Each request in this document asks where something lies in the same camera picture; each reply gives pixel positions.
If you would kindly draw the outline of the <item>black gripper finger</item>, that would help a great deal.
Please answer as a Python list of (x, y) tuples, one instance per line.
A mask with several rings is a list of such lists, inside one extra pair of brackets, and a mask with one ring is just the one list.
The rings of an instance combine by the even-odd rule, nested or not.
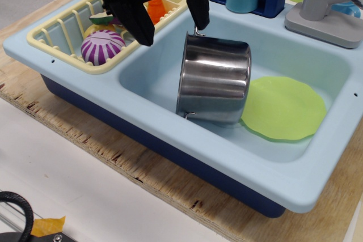
[(203, 30), (209, 24), (209, 0), (187, 0), (195, 26)]
[(141, 45), (151, 46), (155, 28), (142, 2), (130, 0), (103, 0), (111, 13)]

